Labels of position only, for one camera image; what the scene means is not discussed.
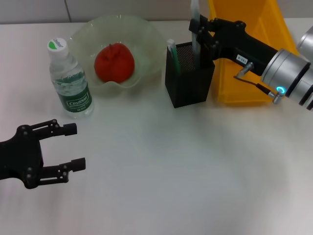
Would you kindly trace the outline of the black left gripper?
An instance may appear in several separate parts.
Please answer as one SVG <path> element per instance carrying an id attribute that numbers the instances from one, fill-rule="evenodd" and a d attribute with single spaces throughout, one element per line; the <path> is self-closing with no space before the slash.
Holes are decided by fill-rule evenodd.
<path id="1" fill-rule="evenodd" d="M 43 167 L 39 141 L 76 134 L 76 123 L 61 126 L 56 119 L 19 126 L 12 138 L 0 143 L 0 179 L 19 179 L 27 189 L 67 183 L 70 171 L 86 169 L 86 159 L 80 158 L 60 165 Z"/>

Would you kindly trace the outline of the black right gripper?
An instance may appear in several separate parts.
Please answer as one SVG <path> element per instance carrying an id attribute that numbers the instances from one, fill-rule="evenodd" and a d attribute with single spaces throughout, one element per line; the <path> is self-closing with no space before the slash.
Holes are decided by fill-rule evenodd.
<path id="1" fill-rule="evenodd" d="M 200 32 L 200 44 L 213 53 L 213 60 L 229 59 L 244 67 L 252 62 L 252 72 L 261 76 L 278 50 L 257 40 L 246 32 L 242 21 L 209 20 L 203 15 L 191 19 L 189 31 Z"/>

